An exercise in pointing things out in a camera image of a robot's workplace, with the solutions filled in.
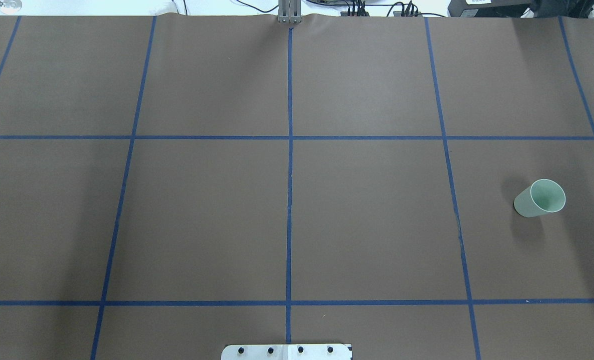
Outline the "black small computer box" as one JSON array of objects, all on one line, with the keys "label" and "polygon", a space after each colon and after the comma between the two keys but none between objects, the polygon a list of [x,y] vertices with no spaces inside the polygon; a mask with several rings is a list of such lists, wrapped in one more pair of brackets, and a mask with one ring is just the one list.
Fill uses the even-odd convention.
[{"label": "black small computer box", "polygon": [[533,0],[451,0],[451,18],[520,18]]}]

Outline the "light green plastic cup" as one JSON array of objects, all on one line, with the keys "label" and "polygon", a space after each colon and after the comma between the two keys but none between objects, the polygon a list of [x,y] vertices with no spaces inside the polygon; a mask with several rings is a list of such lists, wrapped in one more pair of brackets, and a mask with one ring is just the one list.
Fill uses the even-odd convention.
[{"label": "light green plastic cup", "polygon": [[514,210],[525,218],[555,214],[567,203],[566,192],[559,183],[540,178],[514,198]]}]

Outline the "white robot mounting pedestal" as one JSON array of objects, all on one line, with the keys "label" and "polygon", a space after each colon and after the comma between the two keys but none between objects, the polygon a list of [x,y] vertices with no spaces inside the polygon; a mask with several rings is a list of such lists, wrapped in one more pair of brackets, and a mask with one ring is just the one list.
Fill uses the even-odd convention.
[{"label": "white robot mounting pedestal", "polygon": [[352,360],[352,346],[342,343],[231,344],[222,360]]}]

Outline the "aluminium frame post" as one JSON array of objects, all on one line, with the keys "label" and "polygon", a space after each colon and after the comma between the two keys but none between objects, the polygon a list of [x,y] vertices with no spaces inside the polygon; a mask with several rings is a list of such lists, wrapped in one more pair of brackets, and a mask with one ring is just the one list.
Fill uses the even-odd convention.
[{"label": "aluminium frame post", "polygon": [[278,22],[282,24],[299,24],[303,20],[301,0],[279,0]]}]

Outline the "brown paper table mat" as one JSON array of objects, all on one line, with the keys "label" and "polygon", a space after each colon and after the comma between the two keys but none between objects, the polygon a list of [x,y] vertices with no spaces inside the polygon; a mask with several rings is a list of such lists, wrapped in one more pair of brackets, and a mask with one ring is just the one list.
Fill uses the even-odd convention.
[{"label": "brown paper table mat", "polygon": [[0,360],[284,343],[594,360],[594,19],[0,16]]}]

